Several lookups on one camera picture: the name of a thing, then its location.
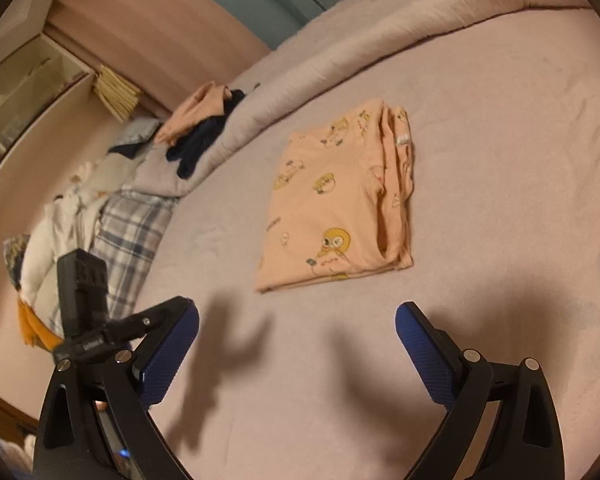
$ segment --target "pink curtain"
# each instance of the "pink curtain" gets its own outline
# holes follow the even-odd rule
[[[208,80],[228,83],[269,51],[213,0],[55,0],[45,33],[86,63],[109,65],[167,110]]]

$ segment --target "orange cloth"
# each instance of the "orange cloth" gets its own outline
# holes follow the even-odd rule
[[[33,309],[20,298],[18,298],[18,323],[20,335],[26,345],[38,345],[51,351],[62,342],[62,339],[44,326]]]
[[[412,161],[405,111],[381,99],[292,134],[273,184],[256,290],[410,267]]]
[[[166,142],[174,146],[196,124],[209,117],[224,114],[224,100],[231,98],[226,86],[214,81],[203,84],[188,97],[167,120],[155,136],[154,143]]]

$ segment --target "blue gripper pad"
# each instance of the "blue gripper pad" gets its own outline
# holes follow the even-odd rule
[[[162,402],[171,381],[198,335],[200,315],[192,304],[172,327],[169,335],[142,371],[140,404],[145,410]]]
[[[431,399],[449,412],[456,403],[453,369],[442,357],[425,327],[403,303],[395,313],[395,330]]]

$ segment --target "bed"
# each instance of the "bed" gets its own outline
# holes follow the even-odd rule
[[[231,88],[248,97],[136,306],[182,295],[202,316],[151,410],[190,474],[403,478],[444,413],[395,335],[411,300],[462,348],[541,363],[566,477],[582,478],[600,453],[600,20],[586,0],[346,0]],[[257,294],[289,134],[374,97],[411,125],[413,267]]]

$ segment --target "metal screw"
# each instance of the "metal screw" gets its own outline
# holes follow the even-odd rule
[[[540,363],[531,357],[525,359],[525,365],[529,370],[538,370],[540,368]]]
[[[132,355],[133,353],[131,352],[131,350],[121,350],[116,354],[116,362],[126,363],[127,361],[129,361],[129,359],[131,359]]]
[[[70,366],[71,361],[69,361],[69,359],[62,359],[61,361],[58,361],[58,364],[56,365],[56,370],[58,370],[59,372],[64,372],[65,370],[68,370]]]
[[[480,360],[480,354],[471,348],[465,350],[462,355],[470,363],[477,363]]]

